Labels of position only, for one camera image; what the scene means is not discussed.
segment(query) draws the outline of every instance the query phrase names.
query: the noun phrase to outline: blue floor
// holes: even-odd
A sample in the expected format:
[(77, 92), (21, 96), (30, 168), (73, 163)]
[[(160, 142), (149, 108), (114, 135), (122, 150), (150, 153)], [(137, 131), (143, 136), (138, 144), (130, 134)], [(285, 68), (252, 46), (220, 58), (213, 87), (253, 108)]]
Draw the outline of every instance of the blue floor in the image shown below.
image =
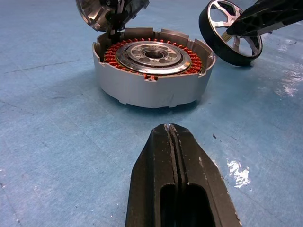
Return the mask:
[[(202, 39), (206, 0), (150, 2), (128, 26)], [(252, 68), (218, 59), (199, 103), (159, 110), (98, 88), (98, 35), (74, 0), (0, 0), (0, 227), (124, 226), (133, 164), (169, 122), (218, 165), (243, 226), (302, 226), (303, 22), (265, 34)]]

